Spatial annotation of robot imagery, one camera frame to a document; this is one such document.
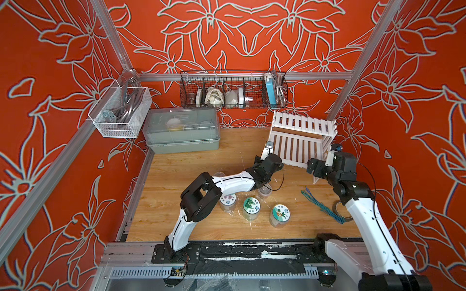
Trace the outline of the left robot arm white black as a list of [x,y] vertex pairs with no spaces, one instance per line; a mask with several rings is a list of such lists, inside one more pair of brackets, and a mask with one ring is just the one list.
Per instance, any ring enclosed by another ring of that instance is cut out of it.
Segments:
[[178,220],[173,231],[164,240],[170,256],[188,245],[197,223],[210,215],[222,196],[259,189],[269,183],[283,166],[278,155],[269,154],[265,159],[257,156],[252,167],[235,175],[214,177],[208,172],[199,174],[180,195]]

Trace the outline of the seed jar radish lid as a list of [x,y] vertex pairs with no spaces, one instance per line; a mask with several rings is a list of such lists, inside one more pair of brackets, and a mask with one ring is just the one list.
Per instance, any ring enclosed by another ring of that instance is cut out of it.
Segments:
[[276,204],[270,211],[269,222],[275,228],[284,227],[291,218],[291,212],[284,204]]

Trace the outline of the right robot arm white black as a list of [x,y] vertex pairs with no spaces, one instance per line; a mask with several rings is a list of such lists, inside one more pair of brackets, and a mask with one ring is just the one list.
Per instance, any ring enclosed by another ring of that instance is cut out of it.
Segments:
[[346,152],[330,151],[326,160],[312,158],[307,172],[325,179],[356,223],[370,264],[351,251],[335,234],[318,234],[313,252],[333,260],[360,291],[431,291],[430,280],[417,274],[384,223],[374,189],[357,180],[358,161]]

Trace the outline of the seed jar pink flower lid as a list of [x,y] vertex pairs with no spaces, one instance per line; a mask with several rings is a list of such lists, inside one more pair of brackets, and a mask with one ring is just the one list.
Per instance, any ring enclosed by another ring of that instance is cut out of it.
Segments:
[[236,194],[223,194],[220,197],[220,208],[226,213],[233,213],[237,204]]

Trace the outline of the seed jar green tree lid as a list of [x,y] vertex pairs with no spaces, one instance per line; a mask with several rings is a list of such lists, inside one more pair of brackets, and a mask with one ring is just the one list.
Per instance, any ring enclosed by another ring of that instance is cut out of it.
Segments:
[[261,210],[260,201],[252,196],[246,197],[243,202],[243,217],[248,221],[253,221],[258,218]]

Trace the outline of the white slatted two-tier shelf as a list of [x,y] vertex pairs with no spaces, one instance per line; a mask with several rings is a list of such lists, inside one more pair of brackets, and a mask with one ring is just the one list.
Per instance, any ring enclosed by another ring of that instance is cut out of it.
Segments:
[[325,161],[336,135],[335,120],[275,111],[267,141],[284,164],[305,169],[311,158]]

